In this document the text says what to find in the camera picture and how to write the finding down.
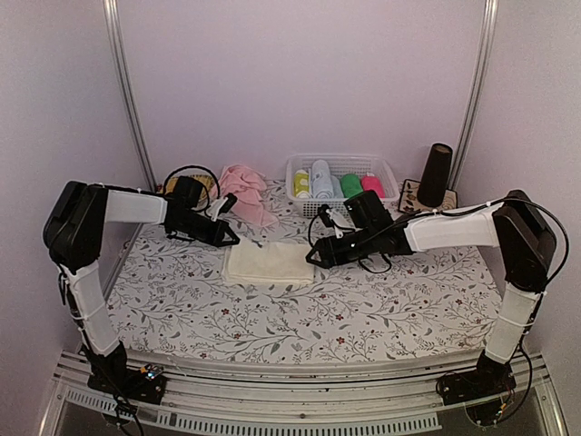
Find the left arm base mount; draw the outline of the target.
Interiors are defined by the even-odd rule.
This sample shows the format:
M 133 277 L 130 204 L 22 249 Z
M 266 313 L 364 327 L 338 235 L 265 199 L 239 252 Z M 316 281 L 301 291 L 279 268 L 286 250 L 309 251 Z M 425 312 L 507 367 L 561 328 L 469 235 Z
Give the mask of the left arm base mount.
M 135 400 L 160 405 L 165 393 L 167 378 L 157 375 L 152 379 L 139 370 L 92 367 L 87 385 L 89 388 L 111 394 L 121 400 Z

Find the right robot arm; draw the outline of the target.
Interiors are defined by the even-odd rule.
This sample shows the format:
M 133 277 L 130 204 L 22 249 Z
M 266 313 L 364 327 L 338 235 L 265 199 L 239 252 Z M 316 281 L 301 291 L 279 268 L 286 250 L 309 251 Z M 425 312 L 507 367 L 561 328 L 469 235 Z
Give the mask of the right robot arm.
M 398 219 L 373 192 L 360 193 L 344 205 L 353 222 L 350 228 L 335 222 L 329 206 L 321 206 L 323 224 L 336 232 L 311 244 L 307 263 L 329 269 L 361 263 L 372 254 L 387 260 L 448 247 L 500 250 L 506 286 L 491 337 L 474 370 L 443 376 L 439 386 L 445 393 L 470 391 L 478 396 L 511 388 L 510 361 L 535 322 L 547 286 L 560 272 L 551 266 L 557 239 L 550 225 L 558 219 L 521 190 L 477 206 Z

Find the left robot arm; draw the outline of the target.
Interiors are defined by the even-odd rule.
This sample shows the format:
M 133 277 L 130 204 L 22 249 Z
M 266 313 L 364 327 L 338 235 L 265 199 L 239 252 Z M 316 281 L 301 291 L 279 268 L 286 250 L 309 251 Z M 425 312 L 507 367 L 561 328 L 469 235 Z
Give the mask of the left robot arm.
M 135 385 L 126 366 L 126 350 L 113 328 L 99 276 L 103 231 L 107 223 L 161 225 L 170 239 L 205 243 L 216 248 L 240 239 L 221 219 L 238 199 L 219 185 L 209 190 L 181 169 L 172 189 L 154 193 L 104 183 L 70 181 L 44 226 L 43 241 L 64 284 L 68 303 L 81 329 L 85 354 L 94 375 L 116 394 Z

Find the cream white towel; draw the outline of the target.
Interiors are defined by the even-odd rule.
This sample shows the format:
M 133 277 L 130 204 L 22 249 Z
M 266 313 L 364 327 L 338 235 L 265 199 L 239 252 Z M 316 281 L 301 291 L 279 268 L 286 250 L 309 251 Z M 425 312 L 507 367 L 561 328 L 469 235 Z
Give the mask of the cream white towel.
M 306 262 L 309 251 L 303 243 L 241 239 L 226 252 L 222 277 L 235 284 L 311 284 L 315 268 Z

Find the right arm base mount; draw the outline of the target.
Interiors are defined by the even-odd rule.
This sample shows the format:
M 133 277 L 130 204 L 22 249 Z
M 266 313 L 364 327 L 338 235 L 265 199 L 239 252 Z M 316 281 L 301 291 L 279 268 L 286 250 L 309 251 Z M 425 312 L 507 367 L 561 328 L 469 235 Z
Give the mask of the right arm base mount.
M 439 377 L 436 382 L 436 393 L 445 405 L 451 405 L 509 393 L 516 387 L 517 383 L 510 368 L 474 369 L 466 372 L 449 372 Z

